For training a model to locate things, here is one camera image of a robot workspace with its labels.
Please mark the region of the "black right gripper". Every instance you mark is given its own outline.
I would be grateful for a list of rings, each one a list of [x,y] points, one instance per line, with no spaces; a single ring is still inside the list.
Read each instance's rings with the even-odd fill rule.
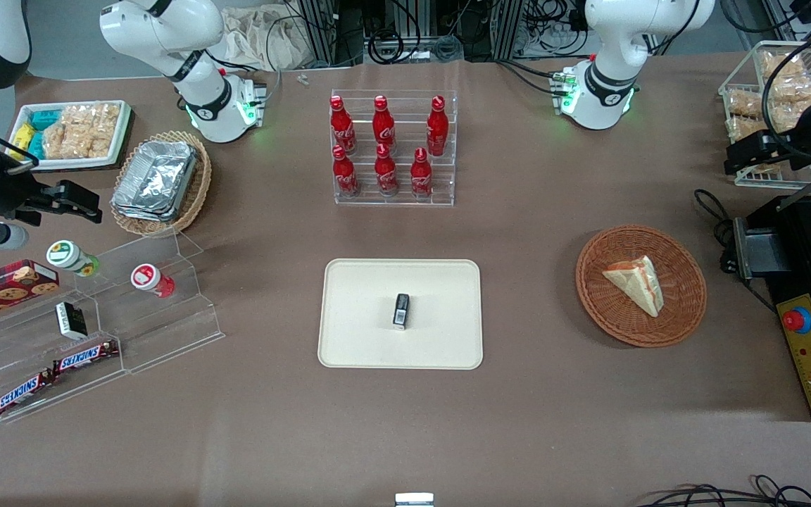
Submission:
[[[38,227],[42,212],[46,212],[102,223],[99,194],[70,180],[59,180],[49,187],[42,185],[33,177],[33,167],[32,160],[19,161],[0,153],[0,218]]]

